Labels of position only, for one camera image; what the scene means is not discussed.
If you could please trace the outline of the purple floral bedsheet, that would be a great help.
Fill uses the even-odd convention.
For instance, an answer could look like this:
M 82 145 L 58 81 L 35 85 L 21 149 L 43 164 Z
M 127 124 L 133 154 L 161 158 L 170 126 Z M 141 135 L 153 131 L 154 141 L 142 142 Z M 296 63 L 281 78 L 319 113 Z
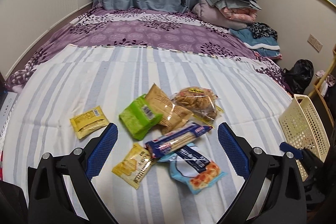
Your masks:
M 20 92 L 38 65 L 49 61 L 68 44 L 79 47 L 145 46 L 192 52 L 234 61 L 256 60 L 263 73 L 284 86 L 282 70 L 268 57 L 248 48 L 232 32 L 200 20 L 192 12 L 159 12 L 94 7 L 67 23 L 41 45 L 24 68 L 5 80 L 8 91 Z

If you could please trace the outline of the wooden bamboo shelf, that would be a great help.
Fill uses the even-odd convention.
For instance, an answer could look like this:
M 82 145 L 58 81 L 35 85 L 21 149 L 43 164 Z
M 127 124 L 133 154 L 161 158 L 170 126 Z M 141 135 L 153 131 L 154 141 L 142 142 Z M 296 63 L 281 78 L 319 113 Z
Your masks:
M 329 88 L 335 88 L 335 46 L 332 50 L 333 58 L 326 71 L 318 71 L 315 73 L 315 82 L 313 84 L 313 90 L 309 93 L 309 97 L 312 99 L 315 95 L 318 95 L 323 106 L 326 109 L 327 115 L 331 124 L 334 124 L 333 115 L 329 109 L 327 102 L 325 101 L 325 96 Z

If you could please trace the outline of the green snack packet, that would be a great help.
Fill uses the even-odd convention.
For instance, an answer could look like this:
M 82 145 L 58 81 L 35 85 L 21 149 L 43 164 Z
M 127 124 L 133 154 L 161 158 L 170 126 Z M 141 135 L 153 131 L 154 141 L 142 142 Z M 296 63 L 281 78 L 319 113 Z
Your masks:
M 150 107 L 145 97 L 146 95 L 143 94 L 136 98 L 119 115 L 123 125 L 135 140 L 143 140 L 149 130 L 159 124 L 163 116 Z

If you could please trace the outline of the black white patterned cloth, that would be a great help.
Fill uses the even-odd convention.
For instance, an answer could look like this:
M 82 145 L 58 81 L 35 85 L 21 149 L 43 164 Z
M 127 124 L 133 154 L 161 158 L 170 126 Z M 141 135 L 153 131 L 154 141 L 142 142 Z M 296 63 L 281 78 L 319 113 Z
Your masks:
M 269 25 L 261 22 L 254 22 L 247 26 L 248 30 L 252 33 L 254 39 L 259 38 L 273 38 L 277 40 L 278 34 L 273 28 Z

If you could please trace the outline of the white blue striped sheet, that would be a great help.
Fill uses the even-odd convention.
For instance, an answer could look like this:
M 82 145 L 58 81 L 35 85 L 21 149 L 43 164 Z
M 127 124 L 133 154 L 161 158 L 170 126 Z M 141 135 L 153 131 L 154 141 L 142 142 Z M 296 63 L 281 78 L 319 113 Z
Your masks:
M 166 163 L 154 165 L 134 189 L 112 169 L 129 152 L 133 139 L 119 114 L 137 97 L 159 86 L 171 96 L 183 88 L 211 89 L 226 122 L 253 147 L 278 155 L 285 137 L 278 122 L 291 97 L 276 81 L 258 73 L 261 63 L 215 59 L 184 52 L 143 47 L 68 46 L 40 65 L 18 97 L 3 149 L 3 179 L 27 190 L 27 169 L 41 156 L 67 155 L 84 147 L 70 120 L 100 106 L 117 125 L 118 140 L 92 182 L 119 223 L 215 223 L 243 184 L 218 142 L 217 131 L 196 144 L 226 173 L 214 186 L 194 195 L 173 180 Z

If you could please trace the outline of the teal white folded garment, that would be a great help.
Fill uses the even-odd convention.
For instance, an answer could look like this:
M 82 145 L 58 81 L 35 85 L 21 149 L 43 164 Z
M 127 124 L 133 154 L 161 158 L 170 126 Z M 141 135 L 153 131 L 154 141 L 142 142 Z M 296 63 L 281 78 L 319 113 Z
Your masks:
M 273 60 L 282 59 L 280 46 L 278 45 L 277 40 L 272 36 L 254 38 L 252 32 L 247 28 L 238 31 L 229 29 L 229 33 L 238 38 L 247 48 L 256 51 L 263 57 L 268 57 Z

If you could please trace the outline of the yellow biscuit packet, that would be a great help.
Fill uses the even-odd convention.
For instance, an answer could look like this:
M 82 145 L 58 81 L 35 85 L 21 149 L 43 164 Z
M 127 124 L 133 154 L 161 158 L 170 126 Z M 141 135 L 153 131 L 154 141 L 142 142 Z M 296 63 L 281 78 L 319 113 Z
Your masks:
M 146 148 L 134 143 L 124 159 L 113 167 L 112 173 L 138 190 L 141 181 L 156 162 Z

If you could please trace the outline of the light blue pizza snack pack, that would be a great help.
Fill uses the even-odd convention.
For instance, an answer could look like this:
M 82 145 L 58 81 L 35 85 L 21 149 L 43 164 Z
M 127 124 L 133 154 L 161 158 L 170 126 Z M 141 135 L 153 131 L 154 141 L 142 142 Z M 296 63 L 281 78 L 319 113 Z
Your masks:
M 226 173 L 194 143 L 161 157 L 158 162 L 169 164 L 171 178 L 198 194 L 216 184 Z

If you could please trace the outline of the wall power socket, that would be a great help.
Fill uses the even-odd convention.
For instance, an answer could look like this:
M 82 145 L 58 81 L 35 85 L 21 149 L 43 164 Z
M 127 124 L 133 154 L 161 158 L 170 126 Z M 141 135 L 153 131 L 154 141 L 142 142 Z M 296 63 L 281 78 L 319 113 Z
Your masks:
M 319 40 L 317 40 L 312 34 L 309 35 L 307 42 L 317 51 L 322 50 L 323 45 Z

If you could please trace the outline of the yellow snack packet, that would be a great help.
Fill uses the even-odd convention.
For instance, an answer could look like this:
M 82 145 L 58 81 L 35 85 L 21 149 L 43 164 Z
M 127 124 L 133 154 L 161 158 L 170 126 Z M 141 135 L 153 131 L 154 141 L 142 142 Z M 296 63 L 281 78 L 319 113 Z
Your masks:
M 100 106 L 96 106 L 82 114 L 70 119 L 78 139 L 82 139 L 94 131 L 103 128 L 109 124 L 109 121 L 103 113 Z

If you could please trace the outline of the black handbag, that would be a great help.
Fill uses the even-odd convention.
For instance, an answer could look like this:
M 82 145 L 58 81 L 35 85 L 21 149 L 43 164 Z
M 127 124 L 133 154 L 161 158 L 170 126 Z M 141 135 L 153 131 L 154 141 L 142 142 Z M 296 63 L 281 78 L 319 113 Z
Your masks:
M 284 69 L 282 74 L 282 83 L 287 91 L 293 94 L 303 94 L 309 86 L 314 76 L 314 66 L 310 60 L 297 60 L 294 66 L 288 70 Z

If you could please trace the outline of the clear bag of fried snacks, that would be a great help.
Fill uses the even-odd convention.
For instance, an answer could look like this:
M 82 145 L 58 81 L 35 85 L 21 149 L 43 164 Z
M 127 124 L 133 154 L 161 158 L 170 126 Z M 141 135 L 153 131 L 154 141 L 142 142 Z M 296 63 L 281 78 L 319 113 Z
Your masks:
M 201 121 L 212 124 L 224 113 L 217 105 L 217 99 L 217 95 L 211 89 L 191 86 L 174 94 L 172 102 L 190 110 Z

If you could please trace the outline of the blue cracker sleeve pack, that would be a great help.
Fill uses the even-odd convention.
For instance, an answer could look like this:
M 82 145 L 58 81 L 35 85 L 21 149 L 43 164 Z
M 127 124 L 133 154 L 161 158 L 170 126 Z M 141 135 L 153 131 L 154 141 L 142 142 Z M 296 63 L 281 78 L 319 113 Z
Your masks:
M 157 139 L 147 141 L 145 147 L 152 158 L 159 159 L 193 142 L 195 139 L 208 133 L 212 129 L 212 126 L 190 122 Z

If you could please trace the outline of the pink folded quilt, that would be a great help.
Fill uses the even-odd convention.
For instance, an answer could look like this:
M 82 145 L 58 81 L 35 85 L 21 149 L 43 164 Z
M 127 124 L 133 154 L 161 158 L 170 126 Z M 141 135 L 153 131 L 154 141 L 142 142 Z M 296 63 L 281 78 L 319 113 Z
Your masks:
M 254 23 L 257 18 L 257 10 L 250 8 L 229 9 L 228 7 L 225 7 L 219 11 L 225 18 L 238 22 Z

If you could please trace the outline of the brown paper snack bag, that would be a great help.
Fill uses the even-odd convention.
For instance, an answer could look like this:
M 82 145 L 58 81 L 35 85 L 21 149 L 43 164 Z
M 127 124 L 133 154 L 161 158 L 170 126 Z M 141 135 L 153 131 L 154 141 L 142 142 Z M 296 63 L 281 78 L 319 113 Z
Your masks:
M 156 113 L 162 114 L 159 122 L 162 135 L 183 127 L 193 116 L 187 108 L 173 103 L 156 84 L 152 85 L 145 100 Z

